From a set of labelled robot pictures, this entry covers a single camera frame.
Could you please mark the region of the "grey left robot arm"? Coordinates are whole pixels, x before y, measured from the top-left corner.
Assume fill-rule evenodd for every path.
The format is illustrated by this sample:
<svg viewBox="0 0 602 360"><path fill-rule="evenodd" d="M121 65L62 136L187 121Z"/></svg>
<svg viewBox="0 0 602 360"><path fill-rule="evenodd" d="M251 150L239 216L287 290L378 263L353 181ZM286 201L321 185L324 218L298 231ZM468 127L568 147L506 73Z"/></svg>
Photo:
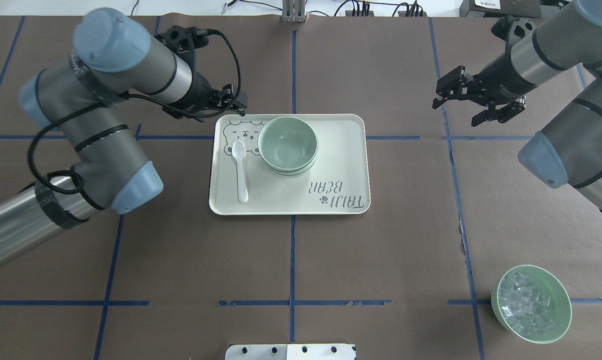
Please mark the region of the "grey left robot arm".
<svg viewBox="0 0 602 360"><path fill-rule="evenodd" d="M0 267L107 208L120 215L158 196L164 184L117 111L127 100L159 105L199 122L247 107L241 85L214 89L196 70L211 28L175 25L151 35L110 7L84 16L73 50L19 92L39 126L27 149L34 181L0 203Z"/></svg>

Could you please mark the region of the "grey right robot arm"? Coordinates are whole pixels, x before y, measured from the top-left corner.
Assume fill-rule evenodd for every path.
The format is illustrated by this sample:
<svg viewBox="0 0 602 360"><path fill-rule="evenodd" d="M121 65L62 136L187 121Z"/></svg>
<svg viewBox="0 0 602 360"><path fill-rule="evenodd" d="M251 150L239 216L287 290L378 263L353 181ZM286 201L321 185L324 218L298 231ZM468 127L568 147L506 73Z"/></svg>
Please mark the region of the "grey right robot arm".
<svg viewBox="0 0 602 360"><path fill-rule="evenodd" d="M526 108L526 95L582 65L595 80L575 96L518 153L530 173L553 189L570 185L602 214L602 0L573 0L540 25L500 18L491 32L504 52L475 75L457 66L438 79L432 107L472 101L484 111L472 117L506 123Z"/></svg>

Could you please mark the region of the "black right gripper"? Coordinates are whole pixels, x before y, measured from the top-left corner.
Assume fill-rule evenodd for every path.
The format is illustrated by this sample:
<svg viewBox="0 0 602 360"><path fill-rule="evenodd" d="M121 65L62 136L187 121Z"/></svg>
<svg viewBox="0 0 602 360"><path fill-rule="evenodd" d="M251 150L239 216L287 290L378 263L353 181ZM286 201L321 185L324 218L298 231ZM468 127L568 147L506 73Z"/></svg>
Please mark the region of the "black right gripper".
<svg viewBox="0 0 602 360"><path fill-rule="evenodd" d="M472 82L480 95L467 95ZM526 95L538 85L524 79L515 70L511 53L505 52L488 64L477 75L459 65L438 79L435 92L441 99L434 98L432 108L438 109L451 100L472 101L486 107L472 117L471 126L497 121L504 124L526 110Z"/></svg>

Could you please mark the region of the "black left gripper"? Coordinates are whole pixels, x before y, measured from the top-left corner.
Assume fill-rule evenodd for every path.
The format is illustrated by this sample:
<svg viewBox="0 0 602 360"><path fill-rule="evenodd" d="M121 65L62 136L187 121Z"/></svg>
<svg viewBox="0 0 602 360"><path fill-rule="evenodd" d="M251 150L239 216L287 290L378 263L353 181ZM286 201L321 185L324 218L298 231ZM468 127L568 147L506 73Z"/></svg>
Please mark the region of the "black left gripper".
<svg viewBox="0 0 602 360"><path fill-rule="evenodd" d="M175 119L186 117L197 121L218 116L223 112L233 112L243 117L246 114L247 103L243 101L243 94L237 94L237 91L237 86L233 84L214 89L205 77L196 73L184 98L164 105L163 111Z"/></svg>

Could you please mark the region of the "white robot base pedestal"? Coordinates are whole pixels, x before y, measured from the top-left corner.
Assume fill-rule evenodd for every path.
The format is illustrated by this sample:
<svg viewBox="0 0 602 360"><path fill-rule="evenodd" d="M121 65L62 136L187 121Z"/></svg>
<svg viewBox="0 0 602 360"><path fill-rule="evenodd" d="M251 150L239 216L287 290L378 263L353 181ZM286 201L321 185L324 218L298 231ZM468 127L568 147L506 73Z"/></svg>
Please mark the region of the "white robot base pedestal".
<svg viewBox="0 0 602 360"><path fill-rule="evenodd" d="M356 360L356 346L336 343L233 344L226 360Z"/></svg>

